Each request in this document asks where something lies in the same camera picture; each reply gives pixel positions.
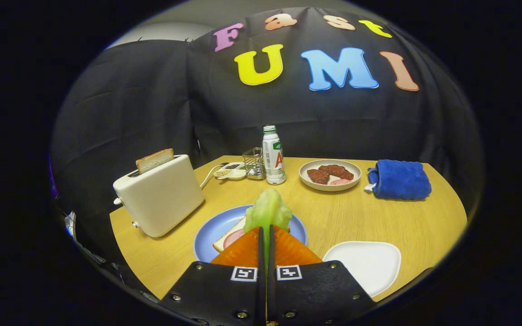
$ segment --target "wooden table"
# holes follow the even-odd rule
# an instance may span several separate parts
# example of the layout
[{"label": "wooden table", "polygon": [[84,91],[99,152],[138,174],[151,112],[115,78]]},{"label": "wooden table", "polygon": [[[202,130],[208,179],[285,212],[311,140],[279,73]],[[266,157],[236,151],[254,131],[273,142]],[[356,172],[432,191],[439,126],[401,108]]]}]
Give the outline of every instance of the wooden table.
[{"label": "wooden table", "polygon": [[[376,161],[347,159],[362,171],[359,183],[343,192],[319,192],[299,179],[299,168],[314,158],[286,157],[286,181],[272,186],[265,180],[212,179],[203,188],[205,202],[171,232],[158,239],[132,225],[124,207],[110,214],[112,229],[126,262],[138,279],[162,298],[194,262],[193,241],[199,228],[211,217],[230,208],[253,204],[262,190],[276,189],[307,229],[307,246],[319,257],[344,241],[382,241],[400,249],[402,263],[394,284],[375,296],[379,301],[435,266],[466,227],[466,213],[460,199],[433,167],[424,163],[432,194],[424,201],[395,201],[375,198],[365,192],[367,169]],[[223,162],[242,161],[240,156],[223,156],[195,170],[201,182],[212,167]]]}]

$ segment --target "blue towel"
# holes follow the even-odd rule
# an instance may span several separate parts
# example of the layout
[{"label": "blue towel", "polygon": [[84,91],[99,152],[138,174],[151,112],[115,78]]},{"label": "blue towel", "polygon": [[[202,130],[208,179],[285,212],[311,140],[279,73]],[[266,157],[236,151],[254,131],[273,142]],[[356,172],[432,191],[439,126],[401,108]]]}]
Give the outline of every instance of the blue towel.
[{"label": "blue towel", "polygon": [[381,159],[368,171],[369,183],[376,184],[373,193],[377,198],[422,200],[432,192],[420,162]]}]

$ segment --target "cable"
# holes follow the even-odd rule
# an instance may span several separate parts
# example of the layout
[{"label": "cable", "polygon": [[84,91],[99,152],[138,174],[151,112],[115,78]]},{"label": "cable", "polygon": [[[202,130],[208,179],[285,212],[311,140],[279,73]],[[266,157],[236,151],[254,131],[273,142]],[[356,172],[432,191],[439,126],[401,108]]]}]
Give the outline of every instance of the cable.
[{"label": "cable", "polygon": [[207,174],[207,177],[205,177],[205,180],[203,181],[203,183],[201,183],[201,189],[203,189],[203,187],[205,186],[205,183],[207,183],[207,180],[209,180],[209,176],[211,176],[211,173],[213,173],[213,170],[215,168],[223,167],[223,166],[224,166],[224,164],[216,165],[209,171],[209,174]]}]

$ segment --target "toaster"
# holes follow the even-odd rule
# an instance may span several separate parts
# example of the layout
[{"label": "toaster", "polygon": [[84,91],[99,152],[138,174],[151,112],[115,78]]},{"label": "toaster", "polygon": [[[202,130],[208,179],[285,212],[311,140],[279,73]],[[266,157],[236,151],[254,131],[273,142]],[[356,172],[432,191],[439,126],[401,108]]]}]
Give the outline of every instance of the toaster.
[{"label": "toaster", "polygon": [[138,170],[122,176],[112,185],[136,227],[157,238],[165,235],[205,200],[188,155],[143,174]]}]

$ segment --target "steak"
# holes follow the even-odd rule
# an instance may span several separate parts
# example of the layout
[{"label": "steak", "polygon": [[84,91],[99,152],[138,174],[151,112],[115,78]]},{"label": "steak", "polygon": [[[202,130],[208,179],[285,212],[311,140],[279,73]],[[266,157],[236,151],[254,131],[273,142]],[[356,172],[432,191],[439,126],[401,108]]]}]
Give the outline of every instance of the steak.
[{"label": "steak", "polygon": [[331,165],[322,165],[319,167],[321,171],[325,171],[333,176],[337,176],[341,179],[352,180],[354,179],[354,174],[350,173],[350,171],[346,170],[344,167],[340,167],[339,165],[331,164]]},{"label": "steak", "polygon": [[307,170],[307,175],[311,181],[319,184],[328,184],[329,181],[329,173],[323,170],[311,169]]}]

